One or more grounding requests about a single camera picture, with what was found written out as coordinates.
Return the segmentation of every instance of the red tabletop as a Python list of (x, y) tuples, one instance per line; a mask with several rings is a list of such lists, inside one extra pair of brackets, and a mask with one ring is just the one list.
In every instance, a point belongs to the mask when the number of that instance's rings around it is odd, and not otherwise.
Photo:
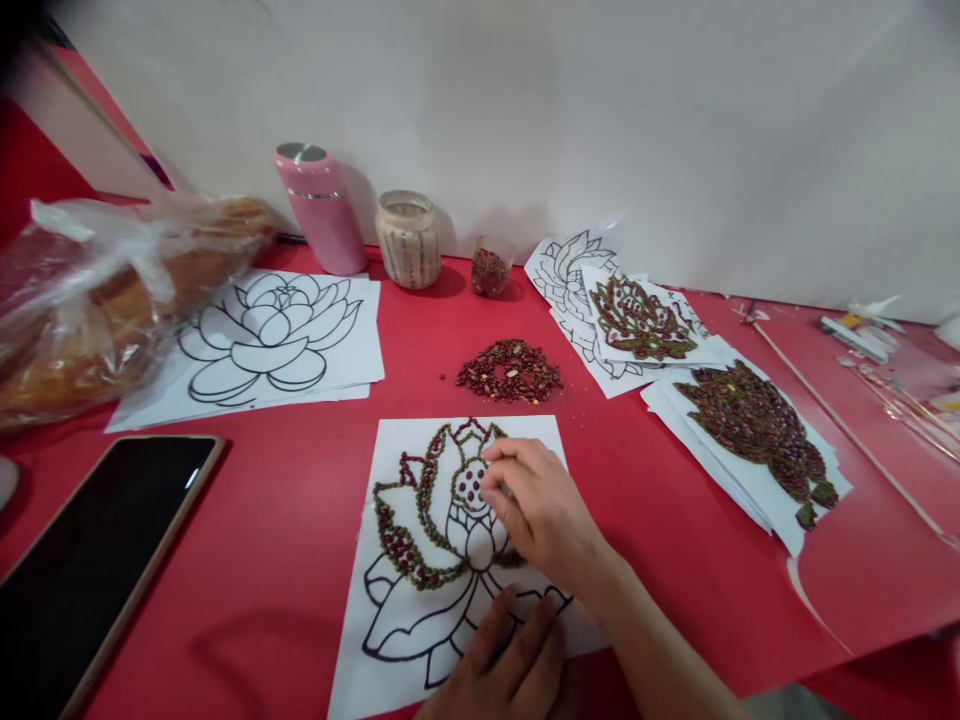
[[(289, 246), (261, 265), (318, 271), (305, 248)], [(220, 435), (230, 447), (86, 717), (326, 716), (381, 418), (556, 415), (570, 472), (604, 533), (736, 693), (849, 659), (794, 594), (779, 541), (720, 490), (637, 392), (604, 399), (520, 268), (500, 300), (471, 292), (465, 260), (445, 259), (441, 279), (423, 292), (391, 283), (377, 261), (370, 274), (384, 281), (378, 322), (386, 380), (368, 400), (290, 405), (159, 430)], [(823, 619), (857, 655), (960, 619), (960, 555), (914, 515), (763, 339), (740, 324), (733, 312), (740, 300), (688, 297), (707, 327), (761, 366), (837, 448), (841, 471), (855, 486), (818, 524), (800, 561)], [(770, 336), (881, 461), (945, 529), (960, 532), (960, 466), (889, 419), (869, 389), (835, 362), (845, 349), (813, 326), (822, 311), (760, 308), (771, 316)], [(920, 343), (936, 342), (925, 328), (910, 332)], [(542, 346), (561, 366), (565, 390), (533, 407), (494, 403), (454, 385), (463, 360), (508, 337)], [(960, 362), (945, 346), (937, 352)], [(915, 368), (926, 357), (916, 354)], [(103, 434), (112, 411), (40, 428), (0, 448), (25, 468), (21, 489), (0, 512), (0, 574), (116, 439)], [(611, 652), (575, 662), (589, 689), (585, 712), (632, 713)]]

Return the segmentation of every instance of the small glass jar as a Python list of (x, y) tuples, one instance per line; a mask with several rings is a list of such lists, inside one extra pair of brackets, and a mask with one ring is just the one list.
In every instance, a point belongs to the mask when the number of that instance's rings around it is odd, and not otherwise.
[(473, 291), (477, 295), (500, 297), (510, 280), (510, 268), (517, 255), (517, 246), (506, 238), (481, 235), (473, 252), (470, 273)]
[(400, 287), (422, 290), (440, 277), (437, 213), (425, 196), (408, 190), (381, 195), (377, 237), (387, 274)]

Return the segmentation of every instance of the phone screen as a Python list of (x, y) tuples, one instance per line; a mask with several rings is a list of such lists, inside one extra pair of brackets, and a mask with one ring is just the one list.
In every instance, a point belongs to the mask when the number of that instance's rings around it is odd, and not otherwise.
[(0, 585), (0, 699), (13, 716), (60, 717), (217, 447), (120, 440)]

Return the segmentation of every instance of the bread loaf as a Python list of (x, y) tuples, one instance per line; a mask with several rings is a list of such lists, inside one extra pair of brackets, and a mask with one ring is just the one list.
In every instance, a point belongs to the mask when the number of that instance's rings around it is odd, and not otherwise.
[(0, 347), (14, 348), (0, 356), (0, 430), (69, 417), (145, 379), (177, 326), (244, 273), (273, 236), (266, 207), (252, 198), (213, 207), (212, 221), (206, 208), (204, 221), (188, 216), (182, 231), (169, 231), (177, 234), (171, 245), (184, 248), (159, 257), (172, 300), (158, 302), (127, 264), (88, 292), (0, 320)]

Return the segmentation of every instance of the pink water bottle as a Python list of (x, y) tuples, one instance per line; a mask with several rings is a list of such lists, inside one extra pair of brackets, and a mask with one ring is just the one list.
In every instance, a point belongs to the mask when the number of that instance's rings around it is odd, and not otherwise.
[(284, 143), (273, 153), (300, 229), (331, 275), (353, 275), (367, 266), (367, 251), (343, 186), (340, 163), (323, 148)]

